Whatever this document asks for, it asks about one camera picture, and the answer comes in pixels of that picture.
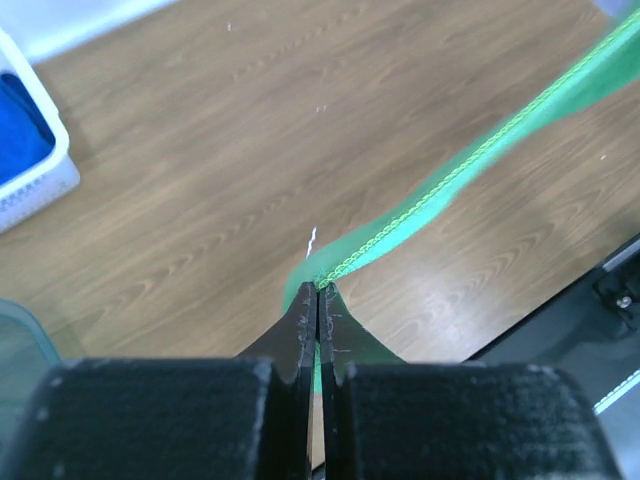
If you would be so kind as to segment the green towel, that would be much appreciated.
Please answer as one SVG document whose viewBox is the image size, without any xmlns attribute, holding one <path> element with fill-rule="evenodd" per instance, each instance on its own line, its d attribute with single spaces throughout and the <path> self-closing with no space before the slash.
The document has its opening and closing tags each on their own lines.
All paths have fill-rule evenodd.
<svg viewBox="0 0 640 480">
<path fill-rule="evenodd" d="M 288 277 L 282 306 L 290 306 L 302 283 L 325 287 L 399 247 L 522 140 L 638 78 L 639 4 L 632 1 L 606 36 L 527 105 L 456 153 L 397 206 L 302 261 Z"/>
</svg>

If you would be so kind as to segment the blue towel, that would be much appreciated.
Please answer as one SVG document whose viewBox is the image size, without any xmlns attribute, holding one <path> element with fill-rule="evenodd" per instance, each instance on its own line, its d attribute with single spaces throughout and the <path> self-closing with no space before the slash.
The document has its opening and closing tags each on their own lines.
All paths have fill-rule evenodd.
<svg viewBox="0 0 640 480">
<path fill-rule="evenodd" d="M 23 82 L 1 73 L 1 184 L 44 160 L 56 140 Z"/>
</svg>

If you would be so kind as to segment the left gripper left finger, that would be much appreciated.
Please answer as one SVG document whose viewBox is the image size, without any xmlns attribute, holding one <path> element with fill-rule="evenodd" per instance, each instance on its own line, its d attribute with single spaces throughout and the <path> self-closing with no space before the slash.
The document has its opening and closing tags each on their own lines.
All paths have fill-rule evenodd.
<svg viewBox="0 0 640 480">
<path fill-rule="evenodd" d="M 29 399 L 5 479 L 307 479 L 316 289 L 235 358 L 66 361 Z"/>
</svg>

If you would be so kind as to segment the white perforated plastic basket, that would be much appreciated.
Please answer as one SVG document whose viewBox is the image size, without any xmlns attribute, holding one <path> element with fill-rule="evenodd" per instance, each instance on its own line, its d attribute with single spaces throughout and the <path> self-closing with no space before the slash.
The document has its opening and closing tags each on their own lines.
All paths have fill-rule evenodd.
<svg viewBox="0 0 640 480">
<path fill-rule="evenodd" d="M 1 34 L 1 73 L 19 77 L 49 125 L 56 143 L 41 162 L 1 184 L 1 230 L 14 227 L 76 188 L 80 174 L 69 155 L 70 138 L 59 110 L 11 37 Z"/>
</svg>

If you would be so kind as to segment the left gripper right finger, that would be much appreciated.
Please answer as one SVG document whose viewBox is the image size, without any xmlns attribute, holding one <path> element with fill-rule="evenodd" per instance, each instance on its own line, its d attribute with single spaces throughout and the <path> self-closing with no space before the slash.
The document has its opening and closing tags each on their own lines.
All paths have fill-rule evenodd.
<svg viewBox="0 0 640 480">
<path fill-rule="evenodd" d="M 578 384 L 531 364 L 336 366 L 349 312 L 318 295 L 329 479 L 619 479 Z"/>
</svg>

